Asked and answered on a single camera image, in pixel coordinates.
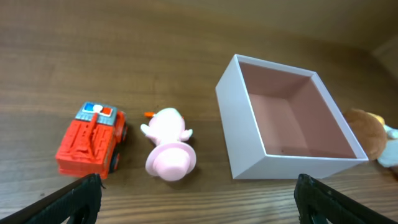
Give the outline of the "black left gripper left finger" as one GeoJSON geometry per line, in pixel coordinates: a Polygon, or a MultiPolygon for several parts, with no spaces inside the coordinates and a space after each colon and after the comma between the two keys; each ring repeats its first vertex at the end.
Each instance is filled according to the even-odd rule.
{"type": "Polygon", "coordinates": [[[43,199],[1,219],[3,224],[91,224],[101,207],[102,181],[88,174],[43,199]]]}

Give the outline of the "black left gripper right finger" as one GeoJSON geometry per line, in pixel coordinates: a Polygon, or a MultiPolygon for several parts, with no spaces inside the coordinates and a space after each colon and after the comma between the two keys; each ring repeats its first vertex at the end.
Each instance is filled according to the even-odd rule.
{"type": "Polygon", "coordinates": [[[307,174],[298,176],[294,199],[300,224],[397,224],[307,174]]]}

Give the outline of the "white plush duck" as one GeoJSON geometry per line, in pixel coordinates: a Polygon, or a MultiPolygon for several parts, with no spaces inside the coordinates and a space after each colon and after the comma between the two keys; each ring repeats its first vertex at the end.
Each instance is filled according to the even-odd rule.
{"type": "Polygon", "coordinates": [[[397,129],[388,126],[381,116],[377,116],[377,119],[387,134],[386,148],[377,160],[383,167],[395,167],[397,166],[397,129]]]}

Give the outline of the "brown plush toy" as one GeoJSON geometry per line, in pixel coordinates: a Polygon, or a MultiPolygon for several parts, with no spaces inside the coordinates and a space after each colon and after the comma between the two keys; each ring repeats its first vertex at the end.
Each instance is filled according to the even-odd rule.
{"type": "Polygon", "coordinates": [[[387,143],[387,134],[382,123],[370,113],[350,109],[343,113],[356,139],[369,160],[378,159],[387,143]]]}

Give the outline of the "white cardboard box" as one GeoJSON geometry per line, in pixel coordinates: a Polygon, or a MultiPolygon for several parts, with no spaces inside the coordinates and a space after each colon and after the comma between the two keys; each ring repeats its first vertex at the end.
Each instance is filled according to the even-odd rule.
{"type": "Polygon", "coordinates": [[[322,179],[368,160],[314,71],[236,54],[215,90],[234,179],[322,179]]]}

